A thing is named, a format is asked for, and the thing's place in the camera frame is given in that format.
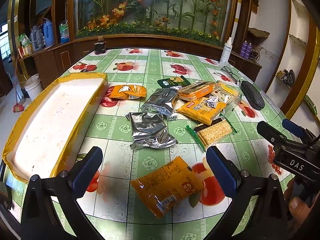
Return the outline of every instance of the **screw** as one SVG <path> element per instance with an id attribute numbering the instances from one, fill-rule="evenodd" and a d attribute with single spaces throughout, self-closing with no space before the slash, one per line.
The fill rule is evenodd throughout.
<path id="1" fill-rule="evenodd" d="M 241 175 L 244 176 L 244 177 L 248 177 L 250 175 L 250 173 L 247 170 L 242 170 L 241 171 Z"/>
<path id="2" fill-rule="evenodd" d="M 277 179 L 278 179 L 278 176 L 277 176 L 276 174 L 272 173 L 272 174 L 271 174 L 271 178 L 274 179 L 274 180 L 277 180 Z"/>
<path id="3" fill-rule="evenodd" d="M 33 176 L 31 177 L 31 180 L 32 180 L 32 181 L 36 181 L 38 178 L 39 178 L 38 175 L 33 175 Z"/>
<path id="4" fill-rule="evenodd" d="M 64 177 L 67 176 L 67 175 L 68 175 L 68 171 L 61 171 L 61 172 L 59 173 L 59 176 L 62 177 L 62 178 L 64 178 Z"/>

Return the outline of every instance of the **blue gripper pad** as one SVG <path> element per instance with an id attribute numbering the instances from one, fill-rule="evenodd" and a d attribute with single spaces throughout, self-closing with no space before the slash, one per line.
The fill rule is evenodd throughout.
<path id="1" fill-rule="evenodd" d="M 211 146 L 207 149 L 206 159 L 223 193 L 227 197 L 234 198 L 236 190 L 241 183 L 241 178 L 236 172 L 235 165 L 228 161 L 216 146 Z"/>
<path id="2" fill-rule="evenodd" d="M 282 120 L 282 127 L 297 136 L 298 138 L 302 138 L 304 136 L 303 128 L 295 124 L 294 122 L 291 122 L 288 119 Z"/>
<path id="3" fill-rule="evenodd" d="M 102 158 L 102 150 L 99 147 L 94 146 L 83 160 L 77 162 L 71 169 L 69 179 L 72 181 L 69 185 L 72 188 L 72 196 L 74 198 L 81 198 L 84 196 L 87 187 L 102 163 Z"/>

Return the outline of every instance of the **barcode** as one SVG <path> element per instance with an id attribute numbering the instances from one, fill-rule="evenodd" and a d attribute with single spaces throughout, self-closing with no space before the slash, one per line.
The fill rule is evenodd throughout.
<path id="1" fill-rule="evenodd" d="M 129 100 L 136 99 L 136 98 L 139 98 L 139 97 L 135 97 L 135 96 L 129 95 Z"/>
<path id="2" fill-rule="evenodd" d="M 157 208 L 162 212 L 164 213 L 168 206 L 169 206 L 169 203 L 171 201 L 177 201 L 176 197 L 174 195 L 171 195 L 170 197 L 164 199 L 163 201 L 160 201 L 158 204 L 157 204 Z"/>

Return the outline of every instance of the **table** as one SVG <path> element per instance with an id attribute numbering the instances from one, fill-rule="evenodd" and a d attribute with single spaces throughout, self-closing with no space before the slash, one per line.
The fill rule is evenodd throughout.
<path id="1" fill-rule="evenodd" d="M 143 85 L 147 88 L 146 98 L 131 101 L 114 101 L 108 98 L 109 89 L 96 112 L 83 141 L 79 158 L 92 146 L 102 149 L 104 158 L 100 167 L 98 190 L 86 192 L 78 203 L 90 222 L 107 240 L 199 240 L 203 239 L 218 222 L 231 202 L 225 197 L 216 205 L 205 205 L 206 199 L 192 208 L 188 199 L 182 200 L 162 219 L 157 219 L 142 204 L 130 181 L 144 176 L 165 165 L 177 156 L 181 156 L 192 167 L 201 163 L 205 153 L 186 131 L 186 125 L 196 124 L 193 120 L 179 114 L 177 121 L 167 122 L 169 132 L 178 140 L 178 144 L 166 149 L 142 148 L 131 150 L 131 126 L 124 117 L 128 112 L 137 112 L 140 106 L 160 86 L 157 80 L 183 74 L 190 82 L 195 80 L 217 81 L 234 86 L 218 67 L 218 62 L 195 55 L 157 49 L 112 49 L 105 54 L 90 53 L 77 64 L 96 65 L 94 72 L 108 74 L 109 87 L 120 84 Z M 72 66 L 63 76 L 71 72 L 80 72 Z M 234 73 L 252 83 L 237 69 Z M 268 153 L 272 151 L 269 143 L 256 130 L 259 121 L 266 121 L 289 139 L 298 141 L 281 125 L 285 118 L 280 109 L 257 86 L 262 94 L 265 107 L 254 110 L 243 97 L 229 117 L 237 133 L 227 136 L 217 143 L 219 150 L 239 169 L 246 169 L 255 176 L 267 177 L 275 173 L 268 163 Z M 286 189 L 291 174 L 280 169 L 282 189 Z M 27 185 L 16 180 L 6 168 L 4 181 L 12 188 L 12 214 L 20 221 L 21 207 Z M 57 198 L 52 197 L 54 206 L 66 231 L 73 233 L 66 220 Z M 242 231 L 255 205 L 253 197 L 236 230 Z"/>

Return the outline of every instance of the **white bucket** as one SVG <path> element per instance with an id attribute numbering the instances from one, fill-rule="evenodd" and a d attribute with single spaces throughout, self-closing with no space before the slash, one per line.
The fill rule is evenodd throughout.
<path id="1" fill-rule="evenodd" d="M 39 74 L 30 77 L 24 84 L 24 88 L 28 92 L 30 99 L 33 101 L 43 91 Z"/>

